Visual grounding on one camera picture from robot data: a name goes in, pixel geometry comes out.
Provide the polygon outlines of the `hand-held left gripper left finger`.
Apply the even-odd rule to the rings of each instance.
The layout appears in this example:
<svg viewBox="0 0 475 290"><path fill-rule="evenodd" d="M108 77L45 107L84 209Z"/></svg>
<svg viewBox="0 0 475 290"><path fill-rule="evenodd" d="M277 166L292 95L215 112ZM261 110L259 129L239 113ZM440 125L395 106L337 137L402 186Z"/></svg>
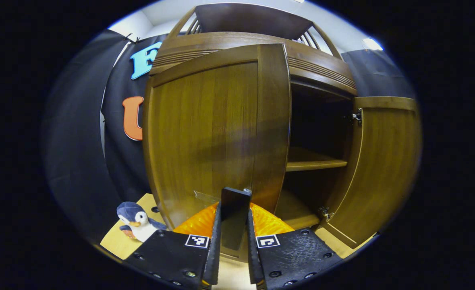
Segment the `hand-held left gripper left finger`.
<svg viewBox="0 0 475 290"><path fill-rule="evenodd" d="M208 236L158 230L124 264L174 289L210 290L218 284L221 249L219 203L214 209Z"/></svg>

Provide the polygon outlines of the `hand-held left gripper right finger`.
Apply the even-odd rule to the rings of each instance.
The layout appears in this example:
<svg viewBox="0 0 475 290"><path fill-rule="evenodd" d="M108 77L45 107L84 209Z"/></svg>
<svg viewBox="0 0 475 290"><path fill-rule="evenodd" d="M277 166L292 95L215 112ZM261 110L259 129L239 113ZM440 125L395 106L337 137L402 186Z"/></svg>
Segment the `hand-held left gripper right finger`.
<svg viewBox="0 0 475 290"><path fill-rule="evenodd" d="M314 231L295 230L254 203L247 235L250 282L258 290L291 290L342 264L342 257Z"/></svg>

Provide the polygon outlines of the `black door handle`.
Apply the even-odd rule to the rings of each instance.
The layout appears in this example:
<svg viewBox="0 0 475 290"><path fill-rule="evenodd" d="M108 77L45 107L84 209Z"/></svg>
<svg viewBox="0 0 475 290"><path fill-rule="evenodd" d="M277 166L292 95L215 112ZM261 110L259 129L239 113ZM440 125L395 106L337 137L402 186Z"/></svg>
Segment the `black door handle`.
<svg viewBox="0 0 475 290"><path fill-rule="evenodd" d="M230 251L239 251L252 193L249 189L239 190L224 187L221 193L221 244Z"/></svg>

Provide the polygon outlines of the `wooden shoe cabinet door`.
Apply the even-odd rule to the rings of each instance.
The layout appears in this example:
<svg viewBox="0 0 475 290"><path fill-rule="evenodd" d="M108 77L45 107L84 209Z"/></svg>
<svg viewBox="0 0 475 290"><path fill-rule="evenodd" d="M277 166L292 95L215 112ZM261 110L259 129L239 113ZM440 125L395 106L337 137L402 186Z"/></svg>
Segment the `wooden shoe cabinet door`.
<svg viewBox="0 0 475 290"><path fill-rule="evenodd" d="M275 213L286 172L291 86L286 48L226 48L152 76L143 152L152 193L169 229L221 199L250 189Z"/></svg>
<svg viewBox="0 0 475 290"><path fill-rule="evenodd" d="M334 215L322 226L357 249L397 215L420 164L423 129L418 103L406 97L358 97L363 124L351 128L350 150L324 206Z"/></svg>

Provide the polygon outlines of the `wooden double-door shoe cabinet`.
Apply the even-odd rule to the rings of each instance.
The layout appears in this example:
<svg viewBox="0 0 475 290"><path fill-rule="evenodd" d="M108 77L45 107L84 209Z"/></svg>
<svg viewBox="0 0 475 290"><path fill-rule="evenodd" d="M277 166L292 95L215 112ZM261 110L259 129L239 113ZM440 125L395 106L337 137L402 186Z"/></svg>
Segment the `wooden double-door shoe cabinet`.
<svg viewBox="0 0 475 290"><path fill-rule="evenodd" d="M241 2L193 6L146 88L149 183L170 229L222 198L313 228L342 258L386 229L423 150L419 105L381 51L341 54L313 21Z"/></svg>

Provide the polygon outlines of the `wooden inner cabinet shelf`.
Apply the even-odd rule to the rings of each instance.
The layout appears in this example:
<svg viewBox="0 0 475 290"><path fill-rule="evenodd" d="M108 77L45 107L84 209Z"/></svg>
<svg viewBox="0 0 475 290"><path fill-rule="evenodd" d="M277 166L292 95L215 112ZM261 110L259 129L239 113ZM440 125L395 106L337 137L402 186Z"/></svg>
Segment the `wooden inner cabinet shelf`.
<svg viewBox="0 0 475 290"><path fill-rule="evenodd" d="M322 153L317 153L303 147L290 147L286 171L296 172L320 170L345 167L346 165L346 160L335 158Z"/></svg>

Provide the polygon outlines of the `wooden cabinet drawer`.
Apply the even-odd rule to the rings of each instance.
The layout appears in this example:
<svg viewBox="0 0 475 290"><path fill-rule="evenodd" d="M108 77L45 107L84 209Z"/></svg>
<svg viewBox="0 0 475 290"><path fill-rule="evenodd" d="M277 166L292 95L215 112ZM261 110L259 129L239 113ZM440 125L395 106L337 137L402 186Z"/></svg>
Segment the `wooden cabinet drawer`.
<svg viewBox="0 0 475 290"><path fill-rule="evenodd" d="M257 33L211 32L167 37L158 50L150 73L158 74L216 51L269 43L284 44L292 76L325 84L341 94L357 96L351 70L343 60L292 40Z"/></svg>

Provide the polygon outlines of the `penguin plush toy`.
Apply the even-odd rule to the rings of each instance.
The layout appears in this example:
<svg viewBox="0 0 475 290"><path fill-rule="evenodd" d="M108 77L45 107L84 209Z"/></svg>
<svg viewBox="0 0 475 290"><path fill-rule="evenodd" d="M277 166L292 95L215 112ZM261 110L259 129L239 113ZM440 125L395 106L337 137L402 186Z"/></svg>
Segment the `penguin plush toy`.
<svg viewBox="0 0 475 290"><path fill-rule="evenodd" d="M122 202L116 208L116 214L123 222L119 229L131 239L145 242L157 230L165 231L167 226L148 216L145 210L135 202Z"/></svg>

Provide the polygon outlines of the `black backdrop cloth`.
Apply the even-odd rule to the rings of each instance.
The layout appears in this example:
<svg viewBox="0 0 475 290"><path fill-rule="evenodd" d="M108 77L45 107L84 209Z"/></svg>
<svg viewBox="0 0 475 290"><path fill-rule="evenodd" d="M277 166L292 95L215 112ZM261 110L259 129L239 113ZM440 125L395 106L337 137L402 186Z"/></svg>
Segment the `black backdrop cloth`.
<svg viewBox="0 0 475 290"><path fill-rule="evenodd" d="M152 194L143 152L149 71L161 46L103 31L66 66L43 122L46 177L79 231L100 243L116 206Z"/></svg>

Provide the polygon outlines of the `small ceiling light panel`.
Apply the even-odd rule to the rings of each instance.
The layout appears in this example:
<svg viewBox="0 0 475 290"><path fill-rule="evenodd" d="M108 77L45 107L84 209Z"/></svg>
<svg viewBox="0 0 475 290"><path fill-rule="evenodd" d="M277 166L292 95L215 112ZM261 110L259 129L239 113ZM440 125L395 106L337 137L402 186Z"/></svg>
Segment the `small ceiling light panel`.
<svg viewBox="0 0 475 290"><path fill-rule="evenodd" d="M368 51L384 51L384 48L374 38L371 38L371 37L364 38L361 42L362 42L362 46L365 50L368 50Z"/></svg>

